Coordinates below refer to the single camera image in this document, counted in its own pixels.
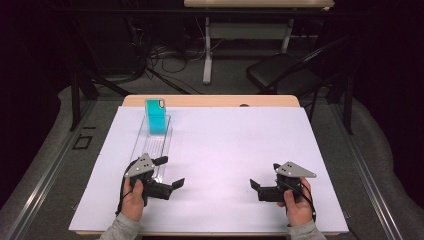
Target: person's hand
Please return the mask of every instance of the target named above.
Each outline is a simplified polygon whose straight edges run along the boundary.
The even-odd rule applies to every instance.
[[[137,179],[132,192],[130,192],[130,179],[126,178],[123,191],[123,196],[127,193],[128,194],[124,197],[124,199],[122,199],[122,214],[134,221],[140,221],[144,209],[144,201],[143,198],[141,198],[141,194],[143,193],[143,183]]]
[[[303,184],[303,194],[311,200],[311,186],[305,178],[301,178],[300,182]],[[287,190],[284,192],[284,202],[278,202],[278,206],[287,208],[287,218],[289,219],[290,226],[297,227],[308,223],[312,220],[312,209],[309,203],[303,197],[299,197],[298,202],[295,202],[293,191]]]

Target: white paper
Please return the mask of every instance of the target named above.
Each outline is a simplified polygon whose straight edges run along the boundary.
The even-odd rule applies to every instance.
[[[308,179],[318,229],[348,231],[302,108],[180,107],[167,108],[167,115],[173,134],[164,183],[185,178],[185,184],[168,201],[149,198],[140,233],[284,233],[285,209],[259,202],[249,180],[275,186],[273,164],[287,161],[318,176]],[[143,117],[144,108],[119,108],[70,230],[105,231],[112,224]]]

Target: transparent container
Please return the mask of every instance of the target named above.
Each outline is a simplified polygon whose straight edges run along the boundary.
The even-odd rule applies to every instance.
[[[166,132],[164,134],[150,134],[147,118],[144,117],[130,162],[136,160],[144,153],[149,154],[150,158],[152,159],[168,155],[172,137],[171,116],[165,116],[165,124]],[[165,167],[166,164],[155,167],[153,179],[156,180],[156,182],[162,183],[163,177],[165,175]]]

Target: gray sleeve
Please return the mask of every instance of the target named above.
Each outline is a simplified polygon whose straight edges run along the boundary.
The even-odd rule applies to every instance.
[[[322,240],[325,236],[317,229],[313,220],[298,226],[287,227],[288,233],[292,240]]]
[[[129,219],[120,213],[106,232],[100,236],[100,240],[134,240],[139,227],[140,222]]]

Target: chair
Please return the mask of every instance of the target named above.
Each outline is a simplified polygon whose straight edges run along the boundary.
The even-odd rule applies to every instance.
[[[342,72],[334,71],[340,66],[341,50],[348,45],[351,37],[346,36],[325,45],[302,59],[278,53],[249,66],[247,78],[259,89],[259,94],[289,94],[298,98],[314,93],[309,111],[312,120],[318,91],[321,87],[340,79]]]

